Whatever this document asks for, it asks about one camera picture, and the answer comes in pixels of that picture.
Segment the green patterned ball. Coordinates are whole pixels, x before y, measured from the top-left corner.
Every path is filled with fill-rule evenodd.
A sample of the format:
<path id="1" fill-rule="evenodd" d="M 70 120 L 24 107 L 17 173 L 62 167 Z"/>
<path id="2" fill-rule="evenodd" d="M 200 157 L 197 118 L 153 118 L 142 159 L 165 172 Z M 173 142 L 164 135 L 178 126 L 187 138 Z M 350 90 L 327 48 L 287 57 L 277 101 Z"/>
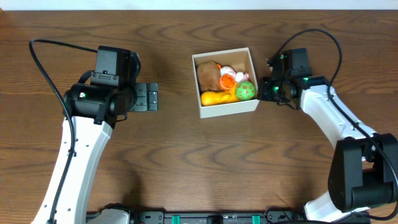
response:
<path id="1" fill-rule="evenodd" d="M 250 81 L 239 82 L 235 91 L 236 97 L 241 101 L 251 100 L 256 95 L 256 87 Z"/>

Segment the white cardboard box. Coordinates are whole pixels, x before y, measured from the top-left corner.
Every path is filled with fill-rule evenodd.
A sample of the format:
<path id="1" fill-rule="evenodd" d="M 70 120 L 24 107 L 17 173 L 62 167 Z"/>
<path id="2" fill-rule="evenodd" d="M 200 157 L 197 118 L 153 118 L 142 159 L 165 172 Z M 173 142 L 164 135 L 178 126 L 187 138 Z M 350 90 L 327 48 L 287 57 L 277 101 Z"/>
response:
<path id="1" fill-rule="evenodd" d="M 199 112 L 201 118 L 210 118 L 215 116 L 223 116 L 228 114 L 236 114 L 254 111 L 258 104 L 259 100 L 257 99 L 258 93 L 258 85 L 257 78 L 254 72 L 254 67 L 252 64 L 252 59 L 250 55 L 249 49 L 241 48 L 241 49 L 233 49 L 233 50 L 224 50 L 218 52 L 210 52 L 203 54 L 196 54 L 192 56 L 193 60 L 193 73 L 195 76 L 195 84 L 197 88 L 197 98 L 199 105 Z M 256 95 L 251 100 L 239 101 L 236 103 L 227 103 L 222 105 L 214 105 L 214 106 L 202 106 L 200 96 L 202 93 L 197 80 L 197 66 L 201 63 L 214 61 L 220 64 L 222 67 L 228 66 L 232 67 L 236 72 L 245 72 L 249 74 L 249 80 L 256 87 Z"/>

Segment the pink pig toy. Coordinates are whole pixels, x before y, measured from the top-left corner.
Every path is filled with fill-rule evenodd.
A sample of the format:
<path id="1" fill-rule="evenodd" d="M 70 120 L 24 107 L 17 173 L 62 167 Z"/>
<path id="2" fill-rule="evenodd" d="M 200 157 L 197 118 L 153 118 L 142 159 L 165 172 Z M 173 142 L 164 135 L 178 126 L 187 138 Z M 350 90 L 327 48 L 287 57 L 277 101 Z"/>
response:
<path id="1" fill-rule="evenodd" d="M 245 72 L 236 72 L 232 67 L 222 67 L 220 64 L 218 64 L 218 68 L 220 70 L 220 76 L 222 77 L 225 74 L 231 75 L 235 82 L 245 82 L 249 80 L 249 74 Z"/>

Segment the orange patterned ball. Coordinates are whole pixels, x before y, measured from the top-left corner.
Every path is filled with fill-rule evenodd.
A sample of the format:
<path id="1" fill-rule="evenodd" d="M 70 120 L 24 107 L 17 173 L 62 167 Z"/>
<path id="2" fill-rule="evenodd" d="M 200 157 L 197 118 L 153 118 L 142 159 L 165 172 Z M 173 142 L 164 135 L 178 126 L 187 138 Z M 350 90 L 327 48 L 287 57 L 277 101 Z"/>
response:
<path id="1" fill-rule="evenodd" d="M 235 86 L 235 84 L 236 84 L 235 78 L 228 73 L 225 73 L 219 79 L 220 88 L 224 91 L 232 89 Z"/>

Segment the brown plush toy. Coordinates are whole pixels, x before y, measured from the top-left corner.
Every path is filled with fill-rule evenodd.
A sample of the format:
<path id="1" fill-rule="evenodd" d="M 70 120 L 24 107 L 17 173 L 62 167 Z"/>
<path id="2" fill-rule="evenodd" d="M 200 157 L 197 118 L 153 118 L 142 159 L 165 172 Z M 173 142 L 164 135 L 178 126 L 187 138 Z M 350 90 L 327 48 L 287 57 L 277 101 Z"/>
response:
<path id="1" fill-rule="evenodd" d="M 197 80 L 201 92 L 221 91 L 220 69 L 214 61 L 201 63 L 197 66 Z"/>

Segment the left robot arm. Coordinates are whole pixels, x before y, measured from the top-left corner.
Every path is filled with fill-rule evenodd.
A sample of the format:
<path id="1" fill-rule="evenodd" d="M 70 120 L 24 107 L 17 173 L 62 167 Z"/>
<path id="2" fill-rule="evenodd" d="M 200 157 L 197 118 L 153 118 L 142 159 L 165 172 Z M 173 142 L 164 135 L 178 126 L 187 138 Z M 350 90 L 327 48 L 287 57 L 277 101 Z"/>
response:
<path id="1" fill-rule="evenodd" d="M 156 83 L 138 83 L 138 54 L 100 46 L 96 67 L 61 95 L 62 142 L 52 178 L 34 223 L 138 223 L 131 209 L 118 204 L 93 215 L 87 206 L 100 157 L 116 123 L 129 112 L 157 111 Z"/>

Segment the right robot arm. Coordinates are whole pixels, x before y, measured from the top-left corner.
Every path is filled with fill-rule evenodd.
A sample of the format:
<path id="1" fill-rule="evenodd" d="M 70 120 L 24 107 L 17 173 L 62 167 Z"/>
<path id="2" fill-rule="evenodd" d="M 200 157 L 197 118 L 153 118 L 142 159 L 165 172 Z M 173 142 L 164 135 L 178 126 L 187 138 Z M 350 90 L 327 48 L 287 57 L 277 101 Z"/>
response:
<path id="1" fill-rule="evenodd" d="M 328 190 L 304 206 L 304 218 L 341 222 L 369 218 L 367 210 L 397 203 L 397 139 L 360 121 L 325 77 L 313 75 L 305 48 L 286 50 L 267 61 L 272 75 L 261 81 L 262 101 L 302 110 L 334 148 Z"/>

